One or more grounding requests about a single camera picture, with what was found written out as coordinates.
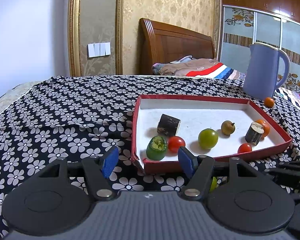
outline light switch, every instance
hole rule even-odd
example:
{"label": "light switch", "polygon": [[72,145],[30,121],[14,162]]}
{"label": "light switch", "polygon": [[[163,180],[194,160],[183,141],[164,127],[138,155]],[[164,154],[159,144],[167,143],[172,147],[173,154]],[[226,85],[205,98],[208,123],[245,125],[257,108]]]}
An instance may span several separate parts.
{"label": "light switch", "polygon": [[93,44],[88,44],[88,57],[95,57]]}
{"label": "light switch", "polygon": [[105,55],[106,55],[106,44],[100,43],[100,56],[105,56]]}
{"label": "light switch", "polygon": [[100,43],[93,44],[95,57],[100,56]]}
{"label": "light switch", "polygon": [[110,50],[110,42],[106,42],[106,55],[110,55],[111,54],[111,50]]}

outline white wall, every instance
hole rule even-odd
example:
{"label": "white wall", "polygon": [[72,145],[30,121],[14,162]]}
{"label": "white wall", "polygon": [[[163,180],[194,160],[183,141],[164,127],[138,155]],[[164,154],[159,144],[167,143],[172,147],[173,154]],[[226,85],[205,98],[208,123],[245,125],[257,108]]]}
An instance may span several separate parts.
{"label": "white wall", "polygon": [[0,0],[0,96],[29,81],[69,75],[65,0]]}

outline red tray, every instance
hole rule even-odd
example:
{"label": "red tray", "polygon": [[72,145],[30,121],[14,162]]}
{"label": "red tray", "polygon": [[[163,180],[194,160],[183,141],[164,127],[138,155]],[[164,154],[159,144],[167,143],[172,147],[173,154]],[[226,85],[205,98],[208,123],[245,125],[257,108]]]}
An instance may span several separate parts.
{"label": "red tray", "polygon": [[[167,156],[161,161],[146,158],[145,149],[150,139],[157,135],[156,127],[161,114],[168,114],[181,120],[177,135],[194,154],[206,154],[218,161],[226,162],[230,157],[245,161],[264,159],[284,152],[292,141],[291,137],[266,112],[253,101],[240,98],[206,97],[191,95],[140,95],[135,105],[132,122],[131,160],[147,174],[179,172],[181,167],[177,156]],[[253,151],[237,154],[245,143],[244,136],[251,124],[264,119],[270,124],[270,133]],[[235,132],[224,136],[220,129],[225,120],[235,123]],[[200,149],[197,138],[201,130],[212,128],[219,133],[217,145],[210,151]]]}

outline green pepper slice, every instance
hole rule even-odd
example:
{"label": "green pepper slice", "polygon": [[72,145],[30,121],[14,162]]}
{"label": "green pepper slice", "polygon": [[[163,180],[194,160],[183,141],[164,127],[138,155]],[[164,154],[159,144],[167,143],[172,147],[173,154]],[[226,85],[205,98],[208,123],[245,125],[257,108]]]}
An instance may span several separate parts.
{"label": "green pepper slice", "polygon": [[153,161],[162,160],[168,148],[167,141],[162,136],[154,136],[147,147],[147,157]]}

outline floral bedsheet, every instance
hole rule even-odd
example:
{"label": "floral bedsheet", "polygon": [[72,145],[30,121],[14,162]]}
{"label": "floral bedsheet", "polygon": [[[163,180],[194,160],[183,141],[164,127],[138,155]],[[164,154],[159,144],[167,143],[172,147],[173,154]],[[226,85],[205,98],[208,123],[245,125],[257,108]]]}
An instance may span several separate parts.
{"label": "floral bedsheet", "polygon": [[[6,194],[59,156],[77,162],[117,146],[119,162],[109,179],[113,189],[179,191],[187,183],[184,174],[144,176],[131,163],[132,115],[138,95],[252,99],[242,91],[242,85],[240,80],[166,76],[59,76],[34,85],[0,114],[0,238],[8,233],[1,212]],[[293,142],[281,154],[250,162],[259,171],[279,162],[300,160],[300,108],[278,93],[274,99],[272,109],[252,100],[290,134]],[[70,179],[71,184],[85,190],[82,178]]]}

